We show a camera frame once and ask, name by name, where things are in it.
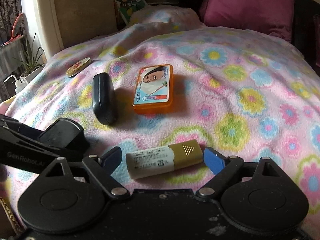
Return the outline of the orange soap box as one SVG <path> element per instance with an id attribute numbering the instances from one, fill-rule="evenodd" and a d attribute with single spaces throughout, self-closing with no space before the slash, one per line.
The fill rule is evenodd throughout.
<path id="1" fill-rule="evenodd" d="M 173 106 L 173 66 L 162 64 L 139 70 L 132 107 L 135 113 L 165 114 Z"/>

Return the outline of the white gold cream tube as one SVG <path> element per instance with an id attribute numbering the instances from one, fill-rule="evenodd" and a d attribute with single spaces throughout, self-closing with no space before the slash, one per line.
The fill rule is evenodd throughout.
<path id="1" fill-rule="evenodd" d="M 168 173 L 203 162 L 196 140 L 140 150 L 126 154 L 126 166 L 133 180 Z"/>

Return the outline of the dark blue glasses case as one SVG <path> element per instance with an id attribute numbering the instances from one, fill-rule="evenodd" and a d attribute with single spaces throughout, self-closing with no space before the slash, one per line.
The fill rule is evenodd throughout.
<path id="1" fill-rule="evenodd" d="M 112 125 L 118 118 L 114 86 L 106 72 L 93 77 L 92 109 L 97 120 L 103 125 Z"/>

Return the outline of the white squeeze bottle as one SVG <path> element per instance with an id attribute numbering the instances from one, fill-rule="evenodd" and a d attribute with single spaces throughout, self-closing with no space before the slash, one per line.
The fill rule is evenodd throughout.
<path id="1" fill-rule="evenodd" d="M 19 92 L 21 92 L 26 86 L 27 86 L 27 81 L 25 80 L 24 77 L 19 77 L 17 78 L 15 75 L 10 75 L 9 77 L 7 77 L 4 80 L 4 83 L 6 83 L 8 80 L 10 80 L 11 78 L 14 79 L 14 85 L 15 85 L 15 92 L 16 94 L 18 94 Z"/>

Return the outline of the magenta cushion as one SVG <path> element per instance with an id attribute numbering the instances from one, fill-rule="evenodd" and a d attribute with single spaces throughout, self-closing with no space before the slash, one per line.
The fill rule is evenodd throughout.
<path id="1" fill-rule="evenodd" d="M 249 29 L 291 42 L 294 0 L 203 0 L 199 12 L 210 27 Z"/>

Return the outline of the green potted plant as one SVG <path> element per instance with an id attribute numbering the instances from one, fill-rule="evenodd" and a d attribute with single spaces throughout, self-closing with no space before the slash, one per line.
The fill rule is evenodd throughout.
<path id="1" fill-rule="evenodd" d="M 19 62 L 21 69 L 21 74 L 23 77 L 28 76 L 37 68 L 42 67 L 41 63 L 42 56 L 44 55 L 44 50 L 39 46 L 34 52 L 33 46 L 35 42 L 36 34 L 33 37 L 32 42 L 30 43 L 26 37 L 21 39 L 22 51 L 18 58 L 15 57 L 15 60 Z"/>

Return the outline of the round cream tin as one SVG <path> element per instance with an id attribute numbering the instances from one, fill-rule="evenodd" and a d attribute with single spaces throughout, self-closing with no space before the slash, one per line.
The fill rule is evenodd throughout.
<path id="1" fill-rule="evenodd" d="M 92 60 L 90 57 L 86 57 L 74 65 L 72 65 L 66 72 L 66 75 L 68 77 L 73 77 L 83 71 L 85 68 L 87 68 L 91 64 Z"/>

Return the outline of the floral fleece blanket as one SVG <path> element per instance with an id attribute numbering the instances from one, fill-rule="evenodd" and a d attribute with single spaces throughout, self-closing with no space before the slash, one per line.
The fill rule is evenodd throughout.
<path id="1" fill-rule="evenodd" d="M 73 77 L 67 70 L 90 57 Z M 138 115 L 132 107 L 139 70 L 170 64 L 169 113 Z M 101 124 L 92 109 L 93 77 L 106 72 L 118 118 Z M 123 153 L 195 139 L 245 161 L 272 158 L 309 201 L 303 229 L 319 239 L 319 76 L 290 43 L 251 30 L 208 27 L 195 12 L 149 7 L 127 28 L 54 55 L 1 113 L 40 129 L 57 118 L 78 122 L 91 154 Z"/>

